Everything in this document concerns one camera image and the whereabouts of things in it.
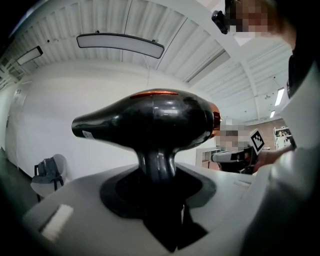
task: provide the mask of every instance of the ceiling panel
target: ceiling panel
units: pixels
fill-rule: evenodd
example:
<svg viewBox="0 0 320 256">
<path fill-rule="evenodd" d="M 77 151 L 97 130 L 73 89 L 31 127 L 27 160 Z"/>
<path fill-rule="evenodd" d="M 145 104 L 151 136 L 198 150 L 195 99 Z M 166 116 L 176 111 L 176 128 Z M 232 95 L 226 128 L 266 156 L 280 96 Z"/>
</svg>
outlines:
<svg viewBox="0 0 320 256">
<path fill-rule="evenodd" d="M 23 66 L 36 68 L 75 59 L 121 61 L 156 69 L 188 81 L 224 49 L 198 24 L 181 13 L 147 0 L 65 1 L 65 6 L 28 18 L 5 55 L 15 60 L 40 46 L 43 55 Z M 164 45 L 162 58 L 110 48 L 79 48 L 76 37 L 86 33 L 127 34 Z"/>
</svg>

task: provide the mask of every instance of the ceiling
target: ceiling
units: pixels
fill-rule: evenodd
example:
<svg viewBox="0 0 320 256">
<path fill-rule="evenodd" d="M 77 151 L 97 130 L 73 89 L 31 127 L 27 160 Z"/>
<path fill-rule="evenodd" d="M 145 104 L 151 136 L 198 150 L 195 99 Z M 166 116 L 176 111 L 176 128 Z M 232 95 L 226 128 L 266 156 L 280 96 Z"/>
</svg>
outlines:
<svg viewBox="0 0 320 256">
<path fill-rule="evenodd" d="M 240 46 L 232 35 L 220 33 L 210 10 L 196 0 L 44 2 L 16 30 L 0 58 L 0 89 L 45 65 L 104 59 L 174 76 L 210 96 L 223 116 L 243 122 L 263 121 L 270 109 L 278 112 L 285 102 L 274 107 L 277 90 L 288 80 L 290 48 L 278 39 L 265 38 Z M 220 3 L 204 2 L 208 8 Z M 160 59 L 147 56 L 145 61 L 143 55 L 130 51 L 78 47 L 78 35 L 97 31 L 155 40 L 164 45 L 164 54 Z M 43 55 L 19 66 L 15 60 L 38 45 Z"/>
</svg>

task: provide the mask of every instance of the door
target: door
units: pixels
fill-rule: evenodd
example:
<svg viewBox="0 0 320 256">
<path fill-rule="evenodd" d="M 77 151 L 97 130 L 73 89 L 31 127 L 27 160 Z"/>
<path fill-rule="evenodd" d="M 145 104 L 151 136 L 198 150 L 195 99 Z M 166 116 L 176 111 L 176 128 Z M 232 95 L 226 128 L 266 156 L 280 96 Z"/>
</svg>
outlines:
<svg viewBox="0 0 320 256">
<path fill-rule="evenodd" d="M 19 119 L 22 113 L 23 105 L 31 82 L 18 86 L 11 102 L 10 110 L 7 116 L 5 130 L 5 153 L 8 160 L 18 167 L 17 160 L 17 131 Z"/>
</svg>

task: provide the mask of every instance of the black base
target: black base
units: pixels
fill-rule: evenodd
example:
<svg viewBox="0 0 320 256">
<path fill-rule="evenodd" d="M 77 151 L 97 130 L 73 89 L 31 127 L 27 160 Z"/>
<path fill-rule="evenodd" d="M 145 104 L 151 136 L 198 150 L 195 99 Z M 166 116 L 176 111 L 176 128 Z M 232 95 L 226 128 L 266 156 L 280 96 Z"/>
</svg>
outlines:
<svg viewBox="0 0 320 256">
<path fill-rule="evenodd" d="M 100 198 L 118 216 L 142 219 L 149 231 L 174 252 L 207 234 L 192 221 L 189 209 L 204 206 L 215 192 L 212 180 L 184 167 L 177 167 L 172 182 L 163 185 L 154 184 L 141 169 L 131 169 L 106 180 Z"/>
</svg>

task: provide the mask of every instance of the chair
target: chair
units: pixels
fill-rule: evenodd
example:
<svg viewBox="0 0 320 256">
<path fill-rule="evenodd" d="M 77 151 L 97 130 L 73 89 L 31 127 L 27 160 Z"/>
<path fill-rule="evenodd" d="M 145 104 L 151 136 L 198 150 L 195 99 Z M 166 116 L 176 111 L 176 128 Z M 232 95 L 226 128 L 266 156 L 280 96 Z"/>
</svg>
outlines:
<svg viewBox="0 0 320 256">
<path fill-rule="evenodd" d="M 58 169 L 58 172 L 60 176 L 55 179 L 52 183 L 43 184 L 43 183 L 35 183 L 31 182 L 31 188 L 36 193 L 38 202 L 41 201 L 41 198 L 45 198 L 48 195 L 55 192 L 57 189 L 61 188 L 64 185 L 64 182 L 66 181 L 66 165 L 67 161 L 66 158 L 61 154 L 55 154 L 53 156 L 53 159 L 56 163 L 56 167 Z M 38 175 L 38 165 L 34 166 L 34 175 Z"/>
</svg>

